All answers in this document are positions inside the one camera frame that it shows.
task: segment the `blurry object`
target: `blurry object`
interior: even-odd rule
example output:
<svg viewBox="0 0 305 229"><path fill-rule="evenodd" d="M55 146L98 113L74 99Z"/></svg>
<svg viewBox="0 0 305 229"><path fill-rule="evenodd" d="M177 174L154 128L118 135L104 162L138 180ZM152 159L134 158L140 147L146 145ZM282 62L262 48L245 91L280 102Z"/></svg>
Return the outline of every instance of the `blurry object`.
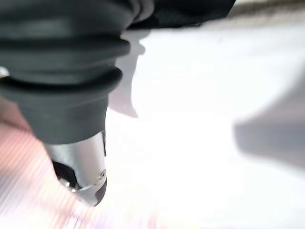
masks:
<svg viewBox="0 0 305 229"><path fill-rule="evenodd" d="M305 76L262 114L237 123L235 134L243 152L305 169Z"/></svg>
<svg viewBox="0 0 305 229"><path fill-rule="evenodd" d="M16 104L0 96L0 121L11 126L31 131L31 127L20 113Z"/></svg>

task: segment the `black cloth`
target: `black cloth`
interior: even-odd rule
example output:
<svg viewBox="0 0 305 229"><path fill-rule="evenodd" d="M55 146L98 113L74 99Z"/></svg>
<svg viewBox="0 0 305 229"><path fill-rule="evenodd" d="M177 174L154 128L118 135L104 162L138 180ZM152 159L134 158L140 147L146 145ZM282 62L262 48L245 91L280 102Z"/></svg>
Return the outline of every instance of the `black cloth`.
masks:
<svg viewBox="0 0 305 229"><path fill-rule="evenodd" d="M152 0L139 0L151 9ZM199 26L205 21L226 17L235 0L155 0L152 15L134 23L131 29Z"/></svg>

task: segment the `pink striped surface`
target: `pink striped surface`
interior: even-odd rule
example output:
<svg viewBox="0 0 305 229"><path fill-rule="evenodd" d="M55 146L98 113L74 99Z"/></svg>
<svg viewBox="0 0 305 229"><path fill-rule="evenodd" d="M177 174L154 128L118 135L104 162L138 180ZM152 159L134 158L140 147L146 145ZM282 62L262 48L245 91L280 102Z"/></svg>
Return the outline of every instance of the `pink striped surface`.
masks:
<svg viewBox="0 0 305 229"><path fill-rule="evenodd" d="M0 157L2 229L169 228L155 213L116 212L111 195L96 208L76 201L60 186L40 142L24 130L0 123Z"/></svg>

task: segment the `white surface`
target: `white surface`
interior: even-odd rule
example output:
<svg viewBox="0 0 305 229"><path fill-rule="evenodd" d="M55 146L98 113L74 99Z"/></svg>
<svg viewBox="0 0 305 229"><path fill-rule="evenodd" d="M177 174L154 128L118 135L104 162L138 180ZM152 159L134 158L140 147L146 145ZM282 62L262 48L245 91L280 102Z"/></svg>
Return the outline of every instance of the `white surface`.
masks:
<svg viewBox="0 0 305 229"><path fill-rule="evenodd" d="M304 171L245 156L233 134L301 77L305 27L153 31L141 44L139 117L107 115L115 215L155 212L174 228L305 228Z"/></svg>

